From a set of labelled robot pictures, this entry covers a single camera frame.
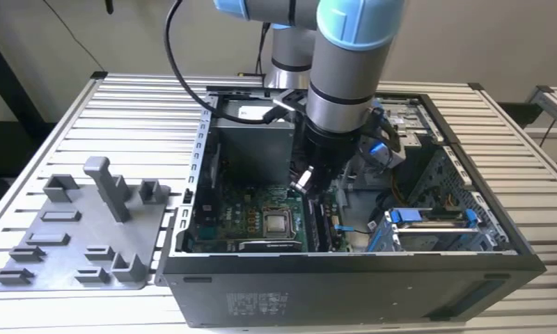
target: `metal panel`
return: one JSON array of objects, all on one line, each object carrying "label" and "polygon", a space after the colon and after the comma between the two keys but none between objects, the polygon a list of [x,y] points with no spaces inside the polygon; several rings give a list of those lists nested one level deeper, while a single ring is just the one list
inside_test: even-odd
[{"label": "metal panel", "polygon": [[[260,86],[259,79],[192,77],[199,94],[205,85]],[[427,93],[488,180],[524,236],[548,265],[548,272],[513,292],[481,316],[465,324],[384,324],[305,328],[249,328],[257,333],[557,333],[557,170],[544,153],[533,149],[523,131],[492,102],[463,83],[384,82],[380,90]],[[88,95],[97,93],[91,106]],[[92,81],[73,107],[0,202],[0,267],[7,250],[17,244],[41,207],[49,173],[79,173],[85,157],[108,155],[112,170],[135,177],[148,174],[175,192],[168,208],[180,205],[185,188],[185,164],[193,142],[200,107],[184,100],[175,78],[156,75],[111,74]],[[465,122],[493,122],[477,125]],[[515,180],[507,175],[543,175],[544,180]],[[127,178],[128,184],[140,179]],[[89,178],[79,183],[92,184]],[[167,214],[164,226],[169,223]],[[165,231],[157,240],[161,245]],[[152,268],[161,253],[155,253]],[[171,291],[151,283],[143,290],[123,292],[5,292],[0,293],[0,333],[184,333],[185,325]]]}]

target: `open computer tower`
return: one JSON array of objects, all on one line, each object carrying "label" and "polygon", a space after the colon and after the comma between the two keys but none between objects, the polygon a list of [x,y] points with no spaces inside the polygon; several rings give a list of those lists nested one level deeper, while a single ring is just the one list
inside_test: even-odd
[{"label": "open computer tower", "polygon": [[[208,93],[244,116],[283,91]],[[376,102],[404,161],[377,170],[355,156],[319,200],[289,187],[297,122],[204,111],[157,271],[189,326],[465,321],[545,271],[429,97]]]}]

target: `slotted aluminum table surface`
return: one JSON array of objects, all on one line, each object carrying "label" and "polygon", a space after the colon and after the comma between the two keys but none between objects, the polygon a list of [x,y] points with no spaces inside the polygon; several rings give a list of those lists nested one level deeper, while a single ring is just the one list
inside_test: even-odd
[{"label": "slotted aluminum table surface", "polygon": [[[259,79],[192,77],[205,86],[260,86]],[[133,291],[0,292],[0,333],[557,333],[557,167],[485,91],[467,84],[384,82],[383,91],[425,93],[535,247],[548,272],[465,324],[192,330],[169,289],[151,283]],[[0,268],[45,196],[53,173],[91,183],[83,164],[108,156],[128,184],[159,178],[179,205],[200,119],[200,107],[172,77],[109,74],[92,79],[0,202]],[[164,225],[169,223],[167,214]],[[157,247],[163,246],[161,231]],[[157,267],[161,257],[155,249]]]}]

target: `green circuit board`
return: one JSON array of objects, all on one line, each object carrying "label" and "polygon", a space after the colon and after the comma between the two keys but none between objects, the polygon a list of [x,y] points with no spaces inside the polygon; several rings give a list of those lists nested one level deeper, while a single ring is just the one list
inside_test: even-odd
[{"label": "green circuit board", "polygon": [[215,225],[197,226],[196,252],[233,252],[240,241],[269,240],[264,233],[265,213],[283,212],[289,217],[291,239],[308,252],[303,198],[287,186],[225,186]]},{"label": "green circuit board", "polygon": [[333,186],[328,189],[327,195],[324,196],[323,208],[324,208],[324,214],[329,222],[333,251],[348,252],[348,241],[347,241],[347,238],[344,237],[344,233],[339,232],[335,229],[335,225],[347,225],[344,224],[343,219],[341,219],[341,212],[339,208],[339,201],[336,198],[336,191],[337,189]]}]

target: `sticker label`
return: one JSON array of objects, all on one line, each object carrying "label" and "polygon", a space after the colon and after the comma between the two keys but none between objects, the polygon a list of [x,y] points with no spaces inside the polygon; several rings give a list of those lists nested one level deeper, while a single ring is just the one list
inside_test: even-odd
[{"label": "sticker label", "polygon": [[233,316],[284,315],[288,300],[285,292],[227,294],[228,311]]},{"label": "sticker label", "polygon": [[368,223],[368,228],[373,232],[376,228],[379,228],[379,224],[375,221]]},{"label": "sticker label", "polygon": [[272,109],[272,106],[241,106],[237,112],[240,118],[247,120],[261,120],[264,114]]}]

